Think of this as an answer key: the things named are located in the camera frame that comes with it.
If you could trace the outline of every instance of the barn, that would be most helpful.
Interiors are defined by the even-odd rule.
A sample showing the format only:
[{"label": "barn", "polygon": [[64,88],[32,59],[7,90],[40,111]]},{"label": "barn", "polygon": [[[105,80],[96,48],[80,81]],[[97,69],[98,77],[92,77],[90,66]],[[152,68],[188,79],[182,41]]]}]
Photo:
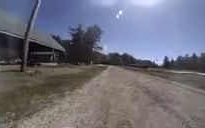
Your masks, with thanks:
[{"label": "barn", "polygon": [[[0,62],[16,63],[21,60],[23,39],[27,24],[13,14],[0,9]],[[33,28],[30,35],[28,60],[38,59],[40,62],[56,62],[56,54],[65,49],[50,35]]]}]

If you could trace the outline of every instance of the sky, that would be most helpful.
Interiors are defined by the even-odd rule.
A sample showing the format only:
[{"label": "sky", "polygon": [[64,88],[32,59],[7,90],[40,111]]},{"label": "sky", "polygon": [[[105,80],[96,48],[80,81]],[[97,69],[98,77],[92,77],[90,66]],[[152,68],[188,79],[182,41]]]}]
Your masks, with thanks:
[{"label": "sky", "polygon": [[[28,21],[35,0],[0,0]],[[35,27],[70,39],[69,27],[97,24],[104,52],[161,63],[164,56],[205,52],[205,0],[42,0]]]}]

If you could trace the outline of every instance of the gravel road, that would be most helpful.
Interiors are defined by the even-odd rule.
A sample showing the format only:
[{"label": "gravel road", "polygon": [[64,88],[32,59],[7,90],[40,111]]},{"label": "gravel road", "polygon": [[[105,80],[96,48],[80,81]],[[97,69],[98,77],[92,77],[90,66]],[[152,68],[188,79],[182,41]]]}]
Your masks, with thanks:
[{"label": "gravel road", "polygon": [[109,67],[18,128],[205,128],[205,92]]}]

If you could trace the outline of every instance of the utility pole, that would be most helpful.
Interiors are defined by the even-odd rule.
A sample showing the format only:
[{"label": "utility pole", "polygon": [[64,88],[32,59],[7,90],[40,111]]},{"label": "utility pole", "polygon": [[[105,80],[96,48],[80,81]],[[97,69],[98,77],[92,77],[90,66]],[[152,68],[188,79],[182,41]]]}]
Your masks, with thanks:
[{"label": "utility pole", "polygon": [[41,0],[36,0],[36,3],[32,10],[32,13],[31,13],[28,25],[27,25],[27,29],[25,32],[24,42],[23,42],[23,51],[22,51],[21,72],[25,72],[27,68],[27,59],[28,59],[28,51],[29,51],[29,37],[30,37],[30,33],[34,26],[34,22],[35,22],[40,4],[41,4]]}]

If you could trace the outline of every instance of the gray roof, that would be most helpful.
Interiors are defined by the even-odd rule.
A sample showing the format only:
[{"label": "gray roof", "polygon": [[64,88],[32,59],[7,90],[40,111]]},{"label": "gray roof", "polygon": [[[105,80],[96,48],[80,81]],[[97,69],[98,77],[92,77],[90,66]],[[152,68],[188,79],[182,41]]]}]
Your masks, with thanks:
[{"label": "gray roof", "polygon": [[[13,14],[0,9],[0,33],[10,36],[24,38],[27,24],[14,17]],[[33,29],[30,34],[30,41],[45,45],[57,50],[65,51],[65,49],[58,44],[50,35],[44,35],[37,29]]]}]

